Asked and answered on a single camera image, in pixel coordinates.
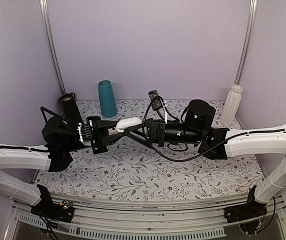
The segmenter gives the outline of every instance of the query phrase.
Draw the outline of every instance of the floral tablecloth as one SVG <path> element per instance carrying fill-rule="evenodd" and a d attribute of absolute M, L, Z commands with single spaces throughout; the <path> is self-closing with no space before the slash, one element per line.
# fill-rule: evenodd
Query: floral tablecloth
<path fill-rule="evenodd" d="M 168 109 L 177 117 L 188 100 L 169 100 Z M 120 120 L 144 116 L 150 101 L 118 100 Z M 223 101 L 208 101 L 216 108 L 213 127 L 240 129 L 236 119 L 230 126 L 220 122 Z M 78 107 L 85 121 L 88 116 L 100 116 L 98 101 L 79 101 Z M 151 111 L 149 117 L 158 118 Z M 188 162 L 171 162 L 153 150 L 124 137 L 109 151 L 93 154 L 91 148 L 72 153 L 74 161 L 63 172 L 39 172 L 36 184 L 50 192 L 83 198 L 120 201 L 176 201 L 215 198 L 245 193 L 263 179 L 254 155 L 227 160 L 200 157 Z M 197 154 L 193 145 L 186 152 L 159 148 L 164 154 L 183 159 Z"/>

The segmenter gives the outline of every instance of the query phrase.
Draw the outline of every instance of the black connector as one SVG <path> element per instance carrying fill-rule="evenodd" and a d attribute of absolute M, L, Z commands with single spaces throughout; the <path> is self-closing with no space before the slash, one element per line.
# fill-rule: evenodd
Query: black connector
<path fill-rule="evenodd" d="M 158 97 L 157 90 L 149 91 L 148 95 L 149 95 L 149 98 L 151 99 L 151 101 L 153 101 L 154 98 Z M 163 108 L 161 100 L 160 99 L 155 100 L 152 104 L 152 109 L 154 111 L 156 111 L 156 110 L 160 110 L 161 108 Z"/>

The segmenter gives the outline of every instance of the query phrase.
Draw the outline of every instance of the white ribbed cylinder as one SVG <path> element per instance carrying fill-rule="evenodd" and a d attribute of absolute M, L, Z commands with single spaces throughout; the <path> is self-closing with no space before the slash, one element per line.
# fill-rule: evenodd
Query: white ribbed cylinder
<path fill-rule="evenodd" d="M 221 121 L 225 125 L 230 125 L 236 115 L 239 103 L 241 102 L 241 92 L 243 88 L 240 85 L 233 84 L 229 91 L 222 114 Z"/>

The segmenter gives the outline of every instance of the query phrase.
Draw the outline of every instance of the black cable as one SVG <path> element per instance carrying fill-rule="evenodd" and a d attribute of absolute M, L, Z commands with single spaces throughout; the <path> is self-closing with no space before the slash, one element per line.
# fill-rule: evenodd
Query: black cable
<path fill-rule="evenodd" d="M 41 218 L 41 220 L 45 223 L 47 232 L 49 232 L 49 234 L 48 234 L 47 236 L 48 236 L 51 240 L 59 240 L 58 237 L 56 236 L 55 232 L 53 231 L 53 228 L 52 228 L 53 223 L 50 222 L 50 221 L 48 220 L 48 218 L 45 218 L 45 219 L 44 219 L 44 218 L 38 213 L 38 211 L 34 208 L 34 206 L 31 206 L 31 205 L 29 205 L 29 206 L 34 210 L 34 212 L 35 212 L 35 213 Z"/>
<path fill-rule="evenodd" d="M 274 210 L 273 210 L 272 217 L 271 217 L 270 221 L 268 222 L 268 224 L 267 224 L 264 228 L 259 229 L 259 230 L 257 231 L 257 233 L 260 233 L 260 232 L 264 231 L 264 230 L 267 229 L 267 227 L 271 224 L 271 222 L 272 222 L 272 220 L 273 220 L 273 218 L 274 218 L 274 215 L 275 215 L 275 210 L 276 210 L 276 201 L 275 201 L 274 196 L 273 196 L 273 201 L 274 201 Z"/>
<path fill-rule="evenodd" d="M 40 152 L 40 153 L 49 153 L 49 150 L 44 149 L 38 149 L 34 147 L 28 147 L 28 146 L 6 146 L 6 145 L 0 145 L 0 149 L 15 149 L 15 150 L 29 150 L 33 152 Z"/>
<path fill-rule="evenodd" d="M 182 112 L 182 114 L 181 114 L 181 122 L 182 122 L 182 123 L 184 123 L 183 116 L 184 116 L 184 114 L 187 112 L 187 108 L 188 108 L 188 107 L 184 108 L 184 110 L 183 110 L 183 112 Z"/>
<path fill-rule="evenodd" d="M 212 151 L 213 149 L 215 149 L 216 147 L 222 145 L 223 143 L 225 143 L 225 142 L 227 142 L 227 141 L 229 141 L 229 140 L 231 140 L 231 139 L 233 139 L 233 138 L 239 137 L 239 136 L 248 135 L 248 134 L 252 134 L 252 133 L 254 133 L 254 134 L 261 134 L 261 133 L 276 133 L 276 132 L 286 131 L 286 129 L 282 128 L 282 129 L 278 129 L 278 130 L 254 130 L 254 131 L 242 132 L 242 133 L 233 135 L 233 136 L 231 136 L 231 137 L 229 137 L 229 138 L 227 138 L 227 139 L 221 141 L 220 143 L 218 143 L 218 144 L 215 145 L 214 147 L 212 147 L 212 148 L 206 150 L 205 152 L 200 153 L 200 154 L 198 154 L 198 155 L 196 155 L 196 156 L 189 157 L 189 158 L 186 158 L 186 159 L 181 159 L 181 160 L 172 159 L 172 158 L 170 158 L 170 157 L 168 157 L 168 156 L 165 156 L 165 155 L 162 154 L 159 150 L 157 150 L 157 149 L 153 146 L 153 144 L 149 142 L 149 140 L 148 140 L 148 138 L 147 138 L 147 136 L 146 136 L 146 133 L 145 133 L 145 122 L 146 122 L 146 119 L 147 119 L 148 112 L 149 112 L 150 108 L 152 107 L 153 102 L 154 102 L 155 100 L 157 100 L 157 99 L 162 99 L 162 97 L 161 97 L 161 96 L 155 97 L 155 98 L 151 101 L 151 103 L 148 105 L 147 110 L 146 110 L 146 112 L 145 112 L 144 119 L 143 119 L 143 122 L 142 122 L 142 132 L 143 132 L 143 136 L 144 136 L 145 140 L 147 141 L 148 145 L 151 147 L 151 149 L 153 149 L 155 152 L 157 152 L 161 157 L 163 157 L 163 158 L 165 158 L 165 159 L 167 159 L 167 160 L 169 160 L 169 161 L 176 162 L 176 163 L 180 163 L 180 162 L 183 163 L 183 162 L 187 162 L 187 161 L 190 161 L 190 160 L 199 158 L 200 156 L 203 156 L 204 154 L 206 154 L 206 153 Z"/>
<path fill-rule="evenodd" d="M 165 108 L 165 111 L 167 112 L 167 114 L 171 117 L 171 118 L 173 118 L 176 122 L 179 122 L 179 119 L 177 118 L 177 117 L 175 117 L 173 114 L 171 114 L 170 112 L 169 112 L 169 110 L 167 109 L 167 107 L 164 107 Z"/>
<path fill-rule="evenodd" d="M 188 145 L 186 144 L 186 143 L 184 143 L 185 144 L 185 148 L 184 149 L 173 149 L 173 148 L 171 148 L 170 146 L 171 145 L 173 145 L 172 143 L 169 143 L 168 145 L 167 145 L 167 148 L 169 148 L 170 150 L 172 150 L 172 151 L 174 151 L 174 152 L 185 152 L 185 151 L 187 151 L 188 150 Z"/>
<path fill-rule="evenodd" d="M 159 110 L 156 110 L 156 112 L 157 112 L 157 114 L 159 115 L 159 117 L 160 117 L 163 121 L 165 121 L 165 119 L 164 119 L 163 115 L 161 114 L 161 112 L 160 112 Z"/>

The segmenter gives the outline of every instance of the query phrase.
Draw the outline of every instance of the teal cup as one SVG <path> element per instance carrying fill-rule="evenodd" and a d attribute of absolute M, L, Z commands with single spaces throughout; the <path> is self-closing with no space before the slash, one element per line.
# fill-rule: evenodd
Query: teal cup
<path fill-rule="evenodd" d="M 100 81 L 98 83 L 98 95 L 102 115 L 106 118 L 115 116 L 117 108 L 112 83 L 108 80 Z"/>

